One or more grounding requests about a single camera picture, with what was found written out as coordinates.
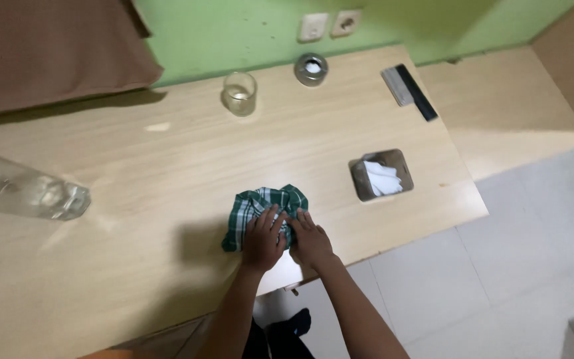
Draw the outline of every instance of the white tiled floor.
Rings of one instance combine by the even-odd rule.
[[[412,359],[574,359],[574,150],[477,183],[490,216],[349,267]],[[308,307],[316,358],[348,358],[314,281],[257,300],[260,325]]]

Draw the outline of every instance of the green wall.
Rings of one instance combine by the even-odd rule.
[[[417,64],[528,42],[574,0],[137,0],[154,36],[148,39],[175,84],[288,63],[300,54],[326,56],[404,43]],[[303,14],[362,8],[349,37],[299,44]]]

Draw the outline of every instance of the tissue box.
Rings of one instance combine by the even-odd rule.
[[[402,192],[413,189],[413,180],[411,179],[409,168],[404,161],[402,151],[396,148],[394,150],[367,153],[360,159],[349,161],[349,170],[353,178],[353,183],[356,187],[356,193],[362,202],[378,198],[378,196],[376,196],[371,189],[371,183],[369,183],[369,176],[367,175],[367,169],[363,163],[364,161],[378,162],[382,166],[395,168],[397,171],[397,177],[400,178],[400,185],[403,187]]]

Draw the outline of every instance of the electrical outlet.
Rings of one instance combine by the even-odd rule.
[[[346,10],[338,13],[334,27],[331,29],[332,37],[345,37],[351,35],[360,23],[361,10]]]
[[[310,13],[302,17],[300,28],[300,41],[309,42],[318,40],[325,34],[328,13]]]

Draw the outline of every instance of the brown curtain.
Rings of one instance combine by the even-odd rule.
[[[127,91],[163,69],[129,1],[0,0],[0,111]]]

